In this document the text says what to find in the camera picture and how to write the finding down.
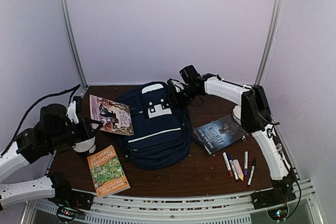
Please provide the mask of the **black marker pen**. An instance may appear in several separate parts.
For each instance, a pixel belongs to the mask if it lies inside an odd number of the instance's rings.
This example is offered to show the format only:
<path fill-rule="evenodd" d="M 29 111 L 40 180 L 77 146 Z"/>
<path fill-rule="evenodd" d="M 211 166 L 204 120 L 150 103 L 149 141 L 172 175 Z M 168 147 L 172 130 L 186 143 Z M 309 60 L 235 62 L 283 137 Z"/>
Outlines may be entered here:
<path fill-rule="evenodd" d="M 255 167 L 256 167 L 256 159 L 254 158 L 252 161 L 252 165 L 251 165 L 251 170 L 250 170 L 250 174 L 249 174 L 249 178 L 248 178 L 248 182 L 247 182 L 247 187 L 249 188 L 251 186 L 251 182 L 253 179 L 253 175 L 255 172 Z"/>

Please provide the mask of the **right aluminium frame post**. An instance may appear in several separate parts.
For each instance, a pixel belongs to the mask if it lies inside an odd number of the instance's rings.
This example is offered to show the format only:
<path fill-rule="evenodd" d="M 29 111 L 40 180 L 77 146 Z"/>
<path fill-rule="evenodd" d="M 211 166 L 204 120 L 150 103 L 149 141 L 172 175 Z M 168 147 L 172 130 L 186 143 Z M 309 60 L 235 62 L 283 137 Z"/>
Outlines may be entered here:
<path fill-rule="evenodd" d="M 262 85 L 265 81 L 275 45 L 276 31 L 281 20 L 283 5 L 284 0 L 274 0 L 265 47 L 262 53 L 261 62 L 255 79 L 255 85 Z"/>

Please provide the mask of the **aluminium frame post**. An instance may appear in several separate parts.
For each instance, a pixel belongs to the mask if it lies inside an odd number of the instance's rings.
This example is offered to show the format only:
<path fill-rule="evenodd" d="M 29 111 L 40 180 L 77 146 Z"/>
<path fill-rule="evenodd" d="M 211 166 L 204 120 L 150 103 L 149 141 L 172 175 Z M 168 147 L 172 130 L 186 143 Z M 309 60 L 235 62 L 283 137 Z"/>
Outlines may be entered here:
<path fill-rule="evenodd" d="M 72 58 L 74 60 L 76 71 L 79 76 L 81 85 L 85 89 L 88 87 L 88 84 L 86 81 L 86 77 L 85 77 L 81 62 L 80 62 L 78 49 L 77 49 L 77 45 L 76 45 L 76 41 L 74 37 L 74 32 L 73 32 L 73 28 L 71 25 L 71 19 L 70 19 L 70 13 L 69 13 L 67 0 L 60 0 L 60 4 L 61 4 L 62 14 L 63 14 L 64 22 L 65 22 L 65 28 L 66 28 L 66 33 L 67 33 L 67 38 L 68 38 Z"/>
<path fill-rule="evenodd" d="M 275 45 L 276 31 L 281 20 L 283 5 L 284 0 L 274 0 L 265 47 L 262 53 L 261 62 L 255 79 L 255 85 L 262 85 L 265 81 Z"/>

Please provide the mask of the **blue capped white marker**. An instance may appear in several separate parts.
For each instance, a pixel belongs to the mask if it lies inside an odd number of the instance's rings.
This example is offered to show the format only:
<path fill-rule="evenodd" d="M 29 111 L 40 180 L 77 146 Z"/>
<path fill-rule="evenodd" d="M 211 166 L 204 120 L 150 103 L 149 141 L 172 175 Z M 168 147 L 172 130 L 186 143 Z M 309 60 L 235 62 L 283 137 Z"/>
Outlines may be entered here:
<path fill-rule="evenodd" d="M 233 174 L 234 174 L 235 180 L 236 180 L 236 181 L 239 181 L 239 178 L 238 178 L 238 175 L 237 175 L 237 172 L 236 172 L 236 169 L 235 169 L 235 166 L 234 166 L 234 163 L 233 163 L 233 160 L 232 160 L 232 158 L 231 158 L 230 153 L 227 153 L 227 157 L 228 157 L 230 166 L 231 166 L 231 168 L 232 168 L 232 172 L 233 172 Z"/>

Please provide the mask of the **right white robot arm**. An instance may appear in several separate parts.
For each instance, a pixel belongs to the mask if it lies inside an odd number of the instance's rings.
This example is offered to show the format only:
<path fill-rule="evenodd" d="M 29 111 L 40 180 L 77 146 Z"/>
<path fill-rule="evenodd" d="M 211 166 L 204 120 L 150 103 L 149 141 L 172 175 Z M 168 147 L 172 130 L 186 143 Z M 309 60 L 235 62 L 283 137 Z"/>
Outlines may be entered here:
<path fill-rule="evenodd" d="M 252 134 L 267 162 L 273 189 L 266 197 L 272 203 L 294 200 L 296 176 L 288 164 L 280 144 L 274 143 L 274 127 L 265 91 L 262 86 L 249 86 L 224 80 L 219 75 L 200 75 L 182 70 L 183 81 L 168 79 L 171 88 L 169 103 L 175 107 L 189 105 L 195 97 L 215 95 L 235 104 L 234 119 Z"/>

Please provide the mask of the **white cup with black base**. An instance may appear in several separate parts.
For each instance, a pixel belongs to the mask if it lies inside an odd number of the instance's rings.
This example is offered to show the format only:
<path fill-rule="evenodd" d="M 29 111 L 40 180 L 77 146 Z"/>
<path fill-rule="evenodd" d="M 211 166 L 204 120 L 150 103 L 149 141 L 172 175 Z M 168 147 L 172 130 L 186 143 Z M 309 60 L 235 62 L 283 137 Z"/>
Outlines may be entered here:
<path fill-rule="evenodd" d="M 82 157 L 92 155 L 96 150 L 96 138 L 90 138 L 88 140 L 76 143 L 73 150 Z"/>

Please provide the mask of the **brown capped white marker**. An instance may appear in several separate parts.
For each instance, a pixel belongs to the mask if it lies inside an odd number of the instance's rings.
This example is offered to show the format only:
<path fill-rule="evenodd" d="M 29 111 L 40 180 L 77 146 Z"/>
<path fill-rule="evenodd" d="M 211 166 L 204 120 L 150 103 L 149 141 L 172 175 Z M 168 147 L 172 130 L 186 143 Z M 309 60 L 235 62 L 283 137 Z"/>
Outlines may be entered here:
<path fill-rule="evenodd" d="M 230 176 L 230 177 L 233 177 L 232 168 L 231 168 L 231 166 L 230 166 L 230 163 L 229 163 L 229 160 L 228 160 L 228 157 L 227 157 L 226 152 L 223 152 L 223 158 L 224 158 L 224 161 L 225 161 L 225 164 L 226 164 L 226 167 L 227 167 L 229 176 Z"/>

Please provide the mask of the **orange Treehouse paperback book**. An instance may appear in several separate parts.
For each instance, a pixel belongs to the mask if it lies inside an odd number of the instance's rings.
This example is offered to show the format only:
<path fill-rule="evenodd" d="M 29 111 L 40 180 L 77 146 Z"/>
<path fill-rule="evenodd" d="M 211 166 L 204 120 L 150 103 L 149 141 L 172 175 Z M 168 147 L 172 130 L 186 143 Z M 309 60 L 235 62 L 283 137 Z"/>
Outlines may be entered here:
<path fill-rule="evenodd" d="M 114 195 L 130 188 L 112 145 L 90 155 L 87 161 L 97 197 Z"/>

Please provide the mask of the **white scalloped ceramic bowl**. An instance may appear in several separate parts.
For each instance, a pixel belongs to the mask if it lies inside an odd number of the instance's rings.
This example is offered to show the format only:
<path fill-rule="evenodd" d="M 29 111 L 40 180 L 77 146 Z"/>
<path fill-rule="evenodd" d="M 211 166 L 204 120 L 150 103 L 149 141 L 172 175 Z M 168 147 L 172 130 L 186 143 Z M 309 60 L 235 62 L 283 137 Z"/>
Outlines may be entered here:
<path fill-rule="evenodd" d="M 234 120 L 239 124 L 241 125 L 241 107 L 236 105 L 234 106 L 233 108 L 233 111 L 232 111 L 232 116 L 234 118 Z"/>

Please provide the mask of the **pink illustrated paperback book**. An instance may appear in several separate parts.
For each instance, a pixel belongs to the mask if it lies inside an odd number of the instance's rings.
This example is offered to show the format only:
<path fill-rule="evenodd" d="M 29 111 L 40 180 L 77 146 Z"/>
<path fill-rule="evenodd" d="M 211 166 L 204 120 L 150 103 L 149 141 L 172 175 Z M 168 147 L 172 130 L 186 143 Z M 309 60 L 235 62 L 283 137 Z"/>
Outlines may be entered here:
<path fill-rule="evenodd" d="M 130 108 L 127 105 L 92 94 L 89 101 L 90 117 L 102 123 L 102 131 L 125 136 L 134 134 Z"/>

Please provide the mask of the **navy blue student backpack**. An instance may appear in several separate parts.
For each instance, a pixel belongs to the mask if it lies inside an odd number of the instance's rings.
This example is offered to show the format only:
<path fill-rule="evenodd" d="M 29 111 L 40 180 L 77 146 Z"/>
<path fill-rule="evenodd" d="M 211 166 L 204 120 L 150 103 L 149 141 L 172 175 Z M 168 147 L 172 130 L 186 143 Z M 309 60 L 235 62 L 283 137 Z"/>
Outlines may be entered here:
<path fill-rule="evenodd" d="M 189 155 L 192 125 L 187 107 L 169 102 L 172 89 L 155 81 L 135 87 L 116 99 L 130 108 L 134 134 L 108 134 L 120 146 L 126 160 L 141 170 L 157 170 Z"/>

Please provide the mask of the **pink and yellow highlighter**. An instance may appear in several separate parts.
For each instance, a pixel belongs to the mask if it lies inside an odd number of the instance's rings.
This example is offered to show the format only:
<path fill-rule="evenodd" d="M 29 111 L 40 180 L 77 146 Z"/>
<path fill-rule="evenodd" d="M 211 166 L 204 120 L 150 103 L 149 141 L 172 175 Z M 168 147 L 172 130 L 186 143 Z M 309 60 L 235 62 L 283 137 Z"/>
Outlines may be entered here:
<path fill-rule="evenodd" d="M 240 179 L 241 181 L 243 181 L 244 180 L 244 173 L 243 173 L 242 168 L 240 166 L 239 160 L 234 159 L 233 160 L 233 164 L 234 164 L 234 167 L 235 167 L 238 179 Z"/>

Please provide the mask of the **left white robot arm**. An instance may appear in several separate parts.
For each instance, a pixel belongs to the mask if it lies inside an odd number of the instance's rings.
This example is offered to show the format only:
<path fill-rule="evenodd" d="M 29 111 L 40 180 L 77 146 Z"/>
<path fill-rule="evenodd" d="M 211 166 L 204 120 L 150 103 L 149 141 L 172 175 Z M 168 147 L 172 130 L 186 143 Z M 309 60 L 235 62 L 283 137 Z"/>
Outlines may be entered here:
<path fill-rule="evenodd" d="M 38 123 L 18 134 L 1 153 L 1 180 L 64 147 L 70 147 L 84 157 L 93 154 L 96 133 L 103 124 L 90 118 L 80 118 L 80 111 L 81 97 L 75 97 L 69 106 L 53 103 L 42 107 Z M 62 172 L 27 182 L 1 183 L 1 209 L 41 198 L 71 205 L 78 197 Z"/>

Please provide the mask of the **left aluminium frame post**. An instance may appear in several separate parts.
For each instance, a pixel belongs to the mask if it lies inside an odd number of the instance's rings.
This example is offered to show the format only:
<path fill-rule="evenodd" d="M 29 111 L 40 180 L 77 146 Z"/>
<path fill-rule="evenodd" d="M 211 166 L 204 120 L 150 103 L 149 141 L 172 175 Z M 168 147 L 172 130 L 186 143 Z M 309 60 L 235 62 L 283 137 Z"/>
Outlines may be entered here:
<path fill-rule="evenodd" d="M 86 77 L 85 77 L 81 62 L 80 62 L 78 49 L 77 49 L 77 45 L 76 45 L 76 41 L 74 37 L 74 32 L 73 32 L 73 28 L 71 25 L 71 19 L 70 19 L 70 13 L 69 13 L 67 0 L 60 0 L 60 4 L 61 4 L 62 14 L 63 14 L 64 22 L 65 22 L 65 28 L 66 28 L 66 33 L 67 33 L 67 38 L 68 38 L 72 58 L 74 60 L 76 71 L 79 76 L 81 85 L 85 89 L 88 87 L 88 84 L 86 81 Z"/>

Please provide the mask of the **front aluminium rail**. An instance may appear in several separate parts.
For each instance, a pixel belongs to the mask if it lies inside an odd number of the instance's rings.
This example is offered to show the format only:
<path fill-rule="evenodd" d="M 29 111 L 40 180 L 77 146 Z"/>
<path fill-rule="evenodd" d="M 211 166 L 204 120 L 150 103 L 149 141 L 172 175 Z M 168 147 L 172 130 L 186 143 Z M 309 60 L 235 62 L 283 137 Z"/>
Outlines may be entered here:
<path fill-rule="evenodd" d="M 27 203 L 21 223 L 278 223 L 275 217 L 282 210 L 289 216 L 284 223 L 325 223 L 311 180 L 299 183 L 293 187 L 295 200 L 259 209 L 253 199 L 257 190 L 181 198 L 112 195 L 94 198 L 91 209 L 74 218 L 40 199 Z"/>

